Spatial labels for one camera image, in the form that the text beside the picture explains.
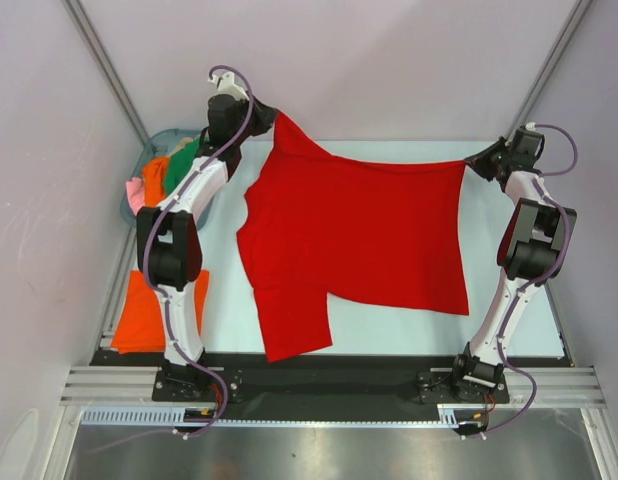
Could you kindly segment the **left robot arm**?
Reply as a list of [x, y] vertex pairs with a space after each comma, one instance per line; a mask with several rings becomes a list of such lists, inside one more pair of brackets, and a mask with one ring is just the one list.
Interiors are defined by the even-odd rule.
[[158, 299], [165, 334], [155, 401], [199, 401], [222, 383], [200, 362], [205, 347], [195, 307], [203, 263], [197, 222], [235, 173], [243, 142], [268, 132], [277, 113], [251, 94], [213, 96], [189, 170], [158, 206], [137, 214], [138, 267]]

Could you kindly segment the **red t shirt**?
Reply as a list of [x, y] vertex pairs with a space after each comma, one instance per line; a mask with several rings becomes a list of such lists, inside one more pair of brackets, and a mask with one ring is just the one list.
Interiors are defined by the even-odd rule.
[[279, 114], [237, 234], [266, 358], [331, 346], [329, 295], [467, 315], [458, 232], [464, 173], [459, 160], [340, 157]]

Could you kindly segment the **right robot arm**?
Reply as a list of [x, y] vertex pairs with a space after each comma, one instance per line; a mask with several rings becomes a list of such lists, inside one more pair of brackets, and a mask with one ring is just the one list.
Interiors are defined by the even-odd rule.
[[[543, 172], [536, 167], [545, 150], [544, 129], [567, 139], [573, 153], [568, 168]], [[495, 394], [504, 384], [504, 371], [514, 369], [507, 357], [511, 337], [530, 300], [560, 272], [577, 222], [576, 211], [553, 198], [545, 179], [569, 173], [578, 159], [578, 147], [566, 130], [535, 122], [464, 159], [478, 176], [499, 184], [514, 211], [496, 255], [495, 295], [479, 330], [454, 361], [450, 389], [462, 402]]]

